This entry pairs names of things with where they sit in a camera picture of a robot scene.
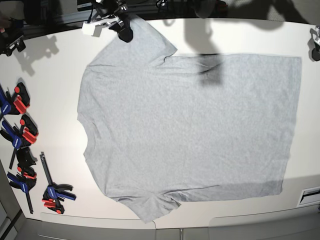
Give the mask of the grey T-shirt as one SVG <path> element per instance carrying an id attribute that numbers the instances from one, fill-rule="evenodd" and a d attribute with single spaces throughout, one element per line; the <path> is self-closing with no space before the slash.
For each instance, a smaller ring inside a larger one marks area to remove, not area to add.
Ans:
<path id="1" fill-rule="evenodd" d="M 148 223 L 180 202 L 279 195 L 290 158 L 302 60 L 178 56 L 147 21 L 87 65 L 77 119 L 101 192 Z"/>

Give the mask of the top blue red bar clamp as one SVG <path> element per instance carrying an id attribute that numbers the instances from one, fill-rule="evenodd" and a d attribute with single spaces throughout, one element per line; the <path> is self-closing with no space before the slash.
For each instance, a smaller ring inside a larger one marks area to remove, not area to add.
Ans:
<path id="1" fill-rule="evenodd" d="M 30 96 L 26 86 L 19 82 L 12 95 L 0 87 L 0 119 L 6 115 L 23 115 L 30 106 Z"/>

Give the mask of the blue red bar clamp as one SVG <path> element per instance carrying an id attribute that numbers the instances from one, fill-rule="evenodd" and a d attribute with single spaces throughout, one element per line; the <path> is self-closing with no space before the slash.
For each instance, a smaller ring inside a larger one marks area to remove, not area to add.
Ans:
<path id="1" fill-rule="evenodd" d="M 36 124 L 27 114 L 21 116 L 19 129 L 16 126 L 11 126 L 5 118 L 1 122 L 1 125 L 0 134 L 7 141 L 11 142 L 13 146 L 13 153 L 9 163 L 9 169 L 11 170 L 18 150 L 34 144 L 39 132 Z"/>
<path id="2" fill-rule="evenodd" d="M 49 210 L 62 215 L 64 214 L 65 209 L 61 202 L 63 202 L 65 199 L 75 201 L 77 197 L 72 193 L 73 187 L 71 185 L 56 184 L 53 182 L 45 153 L 41 152 L 39 156 L 48 182 L 48 186 L 46 187 L 42 197 L 43 205 Z"/>
<path id="3" fill-rule="evenodd" d="M 26 86 L 19 82 L 12 95 L 0 87 L 0 119 L 6 115 L 23 115 L 30 106 L 30 96 Z"/>

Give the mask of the lower blue red bar clamp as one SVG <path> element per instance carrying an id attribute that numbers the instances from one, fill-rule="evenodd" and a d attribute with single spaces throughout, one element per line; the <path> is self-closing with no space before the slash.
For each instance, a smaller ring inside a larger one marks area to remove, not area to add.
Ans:
<path id="1" fill-rule="evenodd" d="M 56 184 L 53 182 L 45 153 L 41 152 L 39 156 L 48 182 L 48 186 L 46 187 L 42 197 L 43 205 L 49 210 L 62 215 L 64 214 L 65 209 L 61 202 L 63 202 L 65 199 L 75 201 L 77 197 L 72 193 L 73 187 L 71 185 Z"/>

